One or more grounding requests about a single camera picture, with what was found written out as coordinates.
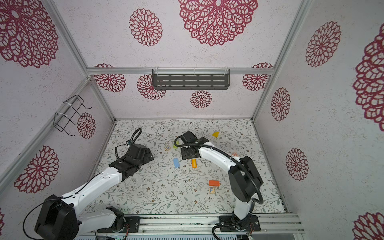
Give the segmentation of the orange yellow wood block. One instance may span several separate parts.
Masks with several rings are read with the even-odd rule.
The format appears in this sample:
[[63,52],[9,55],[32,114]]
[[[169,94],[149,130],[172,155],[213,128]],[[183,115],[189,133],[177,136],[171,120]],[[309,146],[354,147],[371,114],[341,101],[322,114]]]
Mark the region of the orange yellow wood block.
[[197,168],[197,160],[196,159],[192,159],[192,167],[194,169]]

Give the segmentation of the light blue wood block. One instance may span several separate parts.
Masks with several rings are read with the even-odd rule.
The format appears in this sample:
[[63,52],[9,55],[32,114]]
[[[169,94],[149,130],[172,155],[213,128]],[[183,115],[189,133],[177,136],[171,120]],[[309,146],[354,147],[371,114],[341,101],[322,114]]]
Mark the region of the light blue wood block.
[[179,159],[174,158],[174,159],[173,159],[173,163],[174,163],[174,167],[175,167],[176,169],[180,168]]

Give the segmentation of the red orange wood block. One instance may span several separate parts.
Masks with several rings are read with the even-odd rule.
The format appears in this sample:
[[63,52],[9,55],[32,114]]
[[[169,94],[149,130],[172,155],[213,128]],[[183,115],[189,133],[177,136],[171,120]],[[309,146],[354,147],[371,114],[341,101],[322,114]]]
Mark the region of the red orange wood block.
[[218,188],[220,186],[220,182],[216,180],[209,180],[209,186]]

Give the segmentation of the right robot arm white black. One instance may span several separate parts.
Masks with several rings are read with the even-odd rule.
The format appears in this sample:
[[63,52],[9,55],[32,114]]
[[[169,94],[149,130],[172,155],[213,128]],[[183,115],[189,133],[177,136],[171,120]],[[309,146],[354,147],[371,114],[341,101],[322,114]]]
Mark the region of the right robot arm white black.
[[254,161],[244,156],[235,157],[219,149],[208,139],[197,138],[188,131],[176,137],[174,145],[181,149],[183,160],[202,158],[226,171],[230,187],[236,198],[233,216],[236,221],[242,221],[253,212],[255,204],[263,204],[261,193],[263,180]]

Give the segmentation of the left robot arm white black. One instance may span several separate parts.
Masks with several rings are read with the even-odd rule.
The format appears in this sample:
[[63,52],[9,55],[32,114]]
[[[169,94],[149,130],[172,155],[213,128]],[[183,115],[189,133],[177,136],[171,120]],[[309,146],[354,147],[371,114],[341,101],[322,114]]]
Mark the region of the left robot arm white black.
[[88,182],[60,197],[51,195],[37,207],[40,213],[35,233],[42,240],[73,240],[78,235],[98,229],[124,228],[124,214],[115,207],[81,216],[84,208],[115,185],[132,177],[154,157],[151,150],[140,144],[130,144],[122,157],[110,163]]

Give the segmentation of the yellow triangle wood block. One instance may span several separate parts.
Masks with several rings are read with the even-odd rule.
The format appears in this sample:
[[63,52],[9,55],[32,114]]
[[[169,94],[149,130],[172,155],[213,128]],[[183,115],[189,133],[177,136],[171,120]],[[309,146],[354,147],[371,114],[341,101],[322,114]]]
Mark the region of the yellow triangle wood block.
[[214,133],[212,134],[212,136],[215,137],[215,138],[218,138],[218,137],[219,137],[219,134],[220,134],[220,132],[214,132]]

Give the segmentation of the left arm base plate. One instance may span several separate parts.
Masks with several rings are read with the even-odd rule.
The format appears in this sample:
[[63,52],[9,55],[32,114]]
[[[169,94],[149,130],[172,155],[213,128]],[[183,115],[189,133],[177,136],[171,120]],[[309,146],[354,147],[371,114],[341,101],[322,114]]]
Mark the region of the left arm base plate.
[[98,229],[98,234],[111,234],[111,233],[137,233],[139,231],[141,217],[125,216],[124,220],[122,217],[117,217],[113,225],[109,228]]

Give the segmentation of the grey metal wall shelf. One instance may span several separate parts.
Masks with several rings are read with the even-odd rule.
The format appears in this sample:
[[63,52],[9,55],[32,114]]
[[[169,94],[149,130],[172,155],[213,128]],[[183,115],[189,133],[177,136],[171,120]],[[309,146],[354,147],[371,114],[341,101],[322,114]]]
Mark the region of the grey metal wall shelf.
[[219,70],[152,70],[152,84],[156,90],[227,90],[231,71]]

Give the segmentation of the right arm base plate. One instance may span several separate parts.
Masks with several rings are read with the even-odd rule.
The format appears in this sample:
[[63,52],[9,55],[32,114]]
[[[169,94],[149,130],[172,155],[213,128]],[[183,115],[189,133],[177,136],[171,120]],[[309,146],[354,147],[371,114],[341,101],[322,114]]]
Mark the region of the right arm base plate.
[[261,224],[256,215],[252,215],[246,220],[239,220],[234,216],[219,216],[221,232],[260,232]]

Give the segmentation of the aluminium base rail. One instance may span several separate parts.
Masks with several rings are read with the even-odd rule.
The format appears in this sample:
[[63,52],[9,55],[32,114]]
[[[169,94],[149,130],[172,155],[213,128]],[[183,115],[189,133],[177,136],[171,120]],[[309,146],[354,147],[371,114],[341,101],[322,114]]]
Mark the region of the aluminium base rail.
[[[139,231],[134,235],[200,235],[212,234],[214,226],[220,226],[219,216],[231,214],[181,214],[181,215],[125,215],[141,217]],[[253,214],[259,218],[260,232],[221,232],[223,234],[304,234],[305,230],[298,214]]]

